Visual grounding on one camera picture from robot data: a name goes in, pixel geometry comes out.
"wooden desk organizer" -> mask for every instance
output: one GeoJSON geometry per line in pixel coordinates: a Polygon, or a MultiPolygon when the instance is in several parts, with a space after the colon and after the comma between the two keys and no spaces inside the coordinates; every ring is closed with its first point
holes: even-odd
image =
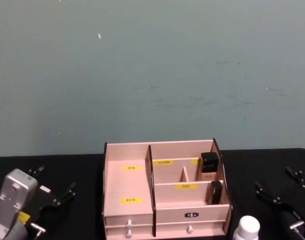
{"type": "Polygon", "coordinates": [[[218,236],[230,226],[222,156],[215,139],[105,145],[102,217],[107,240],[218,236]],[[200,179],[201,153],[215,152],[223,187],[207,205],[211,180],[200,179]]]}

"black table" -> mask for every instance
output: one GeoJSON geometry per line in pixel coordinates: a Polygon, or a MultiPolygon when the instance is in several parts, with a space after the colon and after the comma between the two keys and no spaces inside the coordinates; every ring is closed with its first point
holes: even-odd
{"type": "MultiPolygon", "coordinates": [[[[252,215],[261,225],[261,240],[287,239],[278,214],[256,199],[254,181],[267,182],[278,193],[292,181],[285,175],[285,166],[305,170],[305,149],[223,150],[228,192],[233,205],[233,220],[228,239],[232,238],[240,217],[252,215]]],[[[18,168],[28,171],[45,165],[38,181],[61,195],[73,181],[77,182],[76,197],[69,211],[54,217],[45,240],[104,239],[100,224],[102,195],[102,154],[0,157],[0,188],[5,175],[18,168]]],[[[209,237],[208,240],[225,240],[209,237]]]]}

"white bottle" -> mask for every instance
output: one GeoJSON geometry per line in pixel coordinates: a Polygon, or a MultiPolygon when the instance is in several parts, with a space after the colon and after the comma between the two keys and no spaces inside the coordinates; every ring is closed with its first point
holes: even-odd
{"type": "Polygon", "coordinates": [[[260,227],[259,221],[253,216],[243,216],[233,233],[232,240],[259,240],[260,227]]]}

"teal wall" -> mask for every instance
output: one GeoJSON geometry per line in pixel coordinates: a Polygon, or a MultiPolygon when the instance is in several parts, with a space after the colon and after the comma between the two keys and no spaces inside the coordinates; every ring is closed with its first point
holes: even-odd
{"type": "Polygon", "coordinates": [[[0,156],[212,138],[305,148],[305,0],[0,0],[0,156]]]}

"yellow label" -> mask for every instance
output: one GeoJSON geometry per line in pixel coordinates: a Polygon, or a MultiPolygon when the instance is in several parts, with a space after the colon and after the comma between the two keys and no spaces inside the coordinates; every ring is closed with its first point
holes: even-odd
{"type": "Polygon", "coordinates": [[[23,211],[21,211],[21,212],[19,213],[19,215],[18,215],[17,220],[18,220],[19,222],[21,222],[22,224],[25,224],[25,223],[28,221],[28,219],[29,219],[30,217],[31,217],[31,216],[29,216],[27,213],[24,213],[23,211]]]}
{"type": "Polygon", "coordinates": [[[199,163],[199,158],[191,159],[191,160],[190,160],[190,163],[191,163],[191,164],[198,164],[198,163],[199,163]]]}
{"type": "Polygon", "coordinates": [[[157,160],[152,162],[153,165],[172,165],[174,160],[157,160]]]}
{"type": "Polygon", "coordinates": [[[142,201],[141,197],[124,197],[120,199],[121,204],[139,204],[142,201]]]}
{"type": "Polygon", "coordinates": [[[123,166],[122,167],[123,171],[138,171],[141,169],[142,169],[142,166],[123,166]]]}
{"type": "Polygon", "coordinates": [[[177,184],[176,189],[196,189],[197,184],[177,184]]]}

